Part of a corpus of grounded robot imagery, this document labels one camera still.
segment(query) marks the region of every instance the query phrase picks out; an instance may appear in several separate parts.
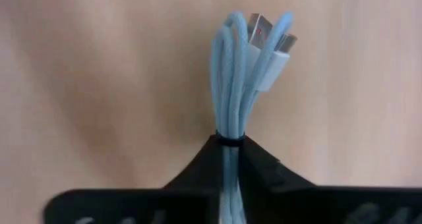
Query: light blue cable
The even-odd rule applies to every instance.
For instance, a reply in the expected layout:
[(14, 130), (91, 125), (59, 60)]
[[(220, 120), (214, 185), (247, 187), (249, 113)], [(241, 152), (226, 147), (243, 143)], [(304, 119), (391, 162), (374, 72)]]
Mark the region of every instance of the light blue cable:
[[(247, 24), (242, 13), (228, 15), (212, 42), (210, 79), (217, 131), (225, 138), (238, 139), (245, 133), (248, 116), (258, 97), (259, 82), (268, 69), (276, 44), (293, 20), (286, 13), (271, 30), (260, 52), (250, 78), (245, 78), (247, 60)], [(232, 25), (237, 35), (233, 35)], [(239, 189), (239, 148), (223, 148), (223, 193), (220, 200), (222, 224), (245, 223), (243, 202)]]

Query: beige background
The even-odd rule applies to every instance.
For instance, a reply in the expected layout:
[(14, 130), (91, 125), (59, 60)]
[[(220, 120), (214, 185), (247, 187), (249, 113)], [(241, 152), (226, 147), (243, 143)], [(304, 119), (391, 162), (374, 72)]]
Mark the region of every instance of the beige background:
[(421, 0), (0, 0), (0, 217), (54, 194), (158, 187), (213, 133), (226, 14), (295, 13), (247, 134), (319, 184), (422, 186)]

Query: black plastic mount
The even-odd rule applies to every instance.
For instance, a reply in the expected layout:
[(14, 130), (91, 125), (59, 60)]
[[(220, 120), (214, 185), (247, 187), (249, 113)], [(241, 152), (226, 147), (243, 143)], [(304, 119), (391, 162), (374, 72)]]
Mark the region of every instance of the black plastic mount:
[[(161, 189), (60, 194), (47, 204), (44, 223), (217, 224), (222, 143), (218, 135), (212, 135), (188, 166)], [(377, 207), (369, 210), (379, 216), (376, 223), (384, 223), (400, 207), (409, 208), (411, 218), (422, 212), (421, 188), (317, 186), (249, 137), (239, 147), (239, 184), (248, 224), (345, 223), (351, 215), (354, 219), (370, 215), (359, 209), (365, 204)]]

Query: metal connector plug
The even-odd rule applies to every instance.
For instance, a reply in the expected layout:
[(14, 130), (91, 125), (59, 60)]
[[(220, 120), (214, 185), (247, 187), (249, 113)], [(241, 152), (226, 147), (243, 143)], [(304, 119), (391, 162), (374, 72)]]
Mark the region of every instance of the metal connector plug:
[[(272, 24), (261, 14), (253, 13), (248, 21), (248, 40), (253, 46), (262, 49), (270, 35)], [(297, 37), (292, 34), (284, 34), (274, 48), (274, 51), (289, 53), (295, 44)]]

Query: black cable tie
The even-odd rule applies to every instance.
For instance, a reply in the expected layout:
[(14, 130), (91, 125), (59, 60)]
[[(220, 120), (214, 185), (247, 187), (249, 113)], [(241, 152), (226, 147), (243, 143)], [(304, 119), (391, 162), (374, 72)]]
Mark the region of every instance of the black cable tie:
[(245, 133), (243, 133), (240, 138), (225, 138), (218, 132), (218, 130), (216, 130), (216, 134), (218, 136), (218, 143), (222, 146), (228, 146), (230, 148), (238, 148), (242, 146), (246, 137)]

